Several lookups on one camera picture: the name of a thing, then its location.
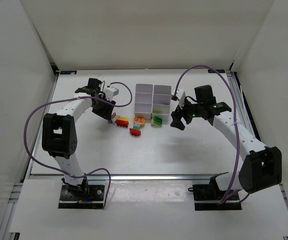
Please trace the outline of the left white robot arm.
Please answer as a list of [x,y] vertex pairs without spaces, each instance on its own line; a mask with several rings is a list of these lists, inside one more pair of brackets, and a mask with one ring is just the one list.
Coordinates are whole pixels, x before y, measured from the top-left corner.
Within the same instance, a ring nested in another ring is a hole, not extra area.
[[116,104],[113,97],[119,94],[117,88],[107,86],[102,89],[102,85],[101,80],[89,78],[86,86],[74,92],[75,100],[43,117],[42,149],[66,172],[62,181],[72,194],[85,196],[89,188],[75,155],[78,145],[76,121],[89,108],[99,117],[110,120]]

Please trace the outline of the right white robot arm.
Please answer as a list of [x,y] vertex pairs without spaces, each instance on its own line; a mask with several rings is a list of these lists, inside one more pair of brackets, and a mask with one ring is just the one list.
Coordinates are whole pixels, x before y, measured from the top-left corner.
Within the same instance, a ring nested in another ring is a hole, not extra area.
[[282,153],[276,147],[268,147],[239,124],[231,108],[225,102],[217,102],[210,85],[194,89],[196,101],[191,103],[185,91],[175,89],[171,98],[178,106],[171,113],[171,127],[184,130],[194,118],[202,118],[220,131],[236,149],[241,168],[220,173],[210,178],[210,186],[226,198],[226,191],[244,190],[248,194],[279,185],[282,182]]

